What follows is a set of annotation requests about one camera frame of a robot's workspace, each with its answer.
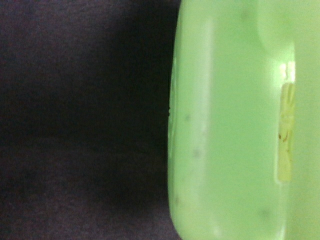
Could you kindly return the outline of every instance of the dark cloth surface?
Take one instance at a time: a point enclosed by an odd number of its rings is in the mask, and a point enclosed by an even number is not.
[[[0,2],[0,240],[177,240],[178,0]]]
[[[56,138],[0,148],[1,240],[178,240],[163,155]]]

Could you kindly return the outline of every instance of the green plastic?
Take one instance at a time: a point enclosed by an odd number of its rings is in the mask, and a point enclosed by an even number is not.
[[[320,240],[320,0],[182,0],[168,193],[183,240]]]

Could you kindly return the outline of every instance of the green plastic bottle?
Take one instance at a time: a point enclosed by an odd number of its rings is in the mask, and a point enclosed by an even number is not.
[[[182,0],[168,193],[183,240],[320,239],[320,0]]]

